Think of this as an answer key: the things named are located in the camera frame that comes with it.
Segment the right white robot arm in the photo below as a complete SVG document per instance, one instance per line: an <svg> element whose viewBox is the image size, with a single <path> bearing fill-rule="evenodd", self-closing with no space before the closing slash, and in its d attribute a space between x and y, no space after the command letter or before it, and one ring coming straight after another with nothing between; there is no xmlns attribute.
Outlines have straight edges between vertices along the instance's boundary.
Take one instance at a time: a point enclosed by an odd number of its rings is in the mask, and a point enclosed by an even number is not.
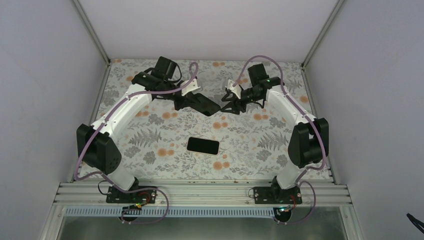
<svg viewBox="0 0 424 240"><path fill-rule="evenodd" d="M247 69L252 82L250 88L242 88L237 81L229 79L225 95L221 99L226 105L224 113L240 114L248 104L265 103L277 108L282 117L293 125L288 142L288 162L271 182L271 198L278 204L290 197L290 190L299 187L301 178L310 170L326 167L329 155L329 123L308 113L289 93L283 77L270 77L262 63Z"/></svg>

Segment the black phone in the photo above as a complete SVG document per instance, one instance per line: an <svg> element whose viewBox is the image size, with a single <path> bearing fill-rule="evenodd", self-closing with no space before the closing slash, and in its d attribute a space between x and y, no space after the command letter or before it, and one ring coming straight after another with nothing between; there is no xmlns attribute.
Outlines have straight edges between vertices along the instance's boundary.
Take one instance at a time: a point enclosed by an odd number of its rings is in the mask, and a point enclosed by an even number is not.
<svg viewBox="0 0 424 240"><path fill-rule="evenodd" d="M201 93L193 94L190 98L190 107L199 113L210 117L221 110L221 106Z"/></svg>

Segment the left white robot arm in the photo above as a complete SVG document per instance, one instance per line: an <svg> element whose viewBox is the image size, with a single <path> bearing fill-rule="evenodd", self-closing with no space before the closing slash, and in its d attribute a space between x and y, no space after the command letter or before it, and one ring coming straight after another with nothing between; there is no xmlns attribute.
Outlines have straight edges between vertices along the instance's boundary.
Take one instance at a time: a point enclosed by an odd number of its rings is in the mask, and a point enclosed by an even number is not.
<svg viewBox="0 0 424 240"><path fill-rule="evenodd" d="M156 66L139 72L131 81L120 100L104 116L91 125L81 124L77 131L77 152L79 166L85 162L107 182L119 190L119 196L131 203L139 197L135 176L122 165L122 155L116 146L117 137L135 115L157 97L174 99L177 93L187 88L197 78L199 65L189 65L190 78L185 84L175 85L170 79L177 64L160 57Z"/></svg>

